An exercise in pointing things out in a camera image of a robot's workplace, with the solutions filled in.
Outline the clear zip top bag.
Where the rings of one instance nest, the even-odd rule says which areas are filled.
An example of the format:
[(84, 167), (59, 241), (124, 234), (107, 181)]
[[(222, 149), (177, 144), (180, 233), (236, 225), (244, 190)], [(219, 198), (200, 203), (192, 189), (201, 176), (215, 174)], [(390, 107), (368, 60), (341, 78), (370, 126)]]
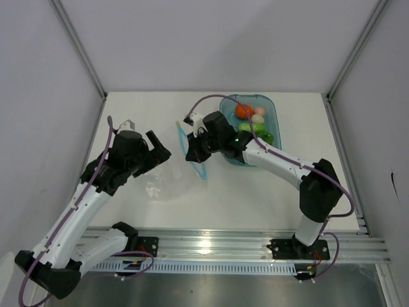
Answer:
[(139, 178), (148, 197), (155, 201), (179, 198), (193, 190), (204, 189), (208, 176), (203, 163), (187, 162), (187, 133), (179, 121), (158, 136), (171, 152), (170, 158)]

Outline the green cucumber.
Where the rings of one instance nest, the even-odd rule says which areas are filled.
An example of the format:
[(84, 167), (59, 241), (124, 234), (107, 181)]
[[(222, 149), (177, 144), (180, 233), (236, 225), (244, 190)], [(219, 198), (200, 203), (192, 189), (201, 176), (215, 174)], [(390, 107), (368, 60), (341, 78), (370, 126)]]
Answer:
[(238, 126), (238, 130), (247, 132), (252, 132), (253, 130), (255, 134), (262, 134), (266, 132), (266, 127), (261, 123), (241, 123)]

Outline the green bell pepper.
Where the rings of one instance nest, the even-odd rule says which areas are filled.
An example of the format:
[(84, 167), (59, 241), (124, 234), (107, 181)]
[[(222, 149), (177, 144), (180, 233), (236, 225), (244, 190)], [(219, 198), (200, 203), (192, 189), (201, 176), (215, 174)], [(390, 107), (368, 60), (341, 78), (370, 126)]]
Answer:
[(267, 144), (273, 145), (274, 135), (272, 133), (263, 131), (263, 132), (258, 132), (256, 135), (258, 138), (262, 139)]

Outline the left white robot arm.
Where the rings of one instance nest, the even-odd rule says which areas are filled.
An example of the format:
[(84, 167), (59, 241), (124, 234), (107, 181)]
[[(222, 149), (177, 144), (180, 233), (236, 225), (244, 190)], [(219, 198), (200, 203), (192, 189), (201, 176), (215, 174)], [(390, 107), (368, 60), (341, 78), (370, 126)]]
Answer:
[(86, 228), (130, 177), (143, 175), (166, 162), (171, 152), (153, 131), (142, 136), (132, 130), (109, 133), (103, 152), (80, 177), (73, 198), (48, 234), (31, 250), (21, 250), (15, 264), (49, 296), (64, 299), (81, 278), (110, 256), (153, 255), (142, 248), (139, 232), (117, 222), (94, 243), (79, 247)]

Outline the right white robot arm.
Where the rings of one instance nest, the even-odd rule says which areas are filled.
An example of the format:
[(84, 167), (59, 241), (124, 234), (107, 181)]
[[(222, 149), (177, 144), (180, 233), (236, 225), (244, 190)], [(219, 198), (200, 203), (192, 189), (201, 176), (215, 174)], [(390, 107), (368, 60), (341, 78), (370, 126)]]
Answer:
[(219, 111), (206, 116), (191, 113), (183, 120), (192, 127), (188, 134), (188, 162), (202, 163), (214, 153), (266, 170), (299, 191), (301, 222), (291, 238), (291, 248), (299, 258), (306, 258), (318, 238), (332, 209), (343, 192), (331, 162), (320, 159), (308, 162), (275, 149), (259, 138), (255, 130), (235, 130)]

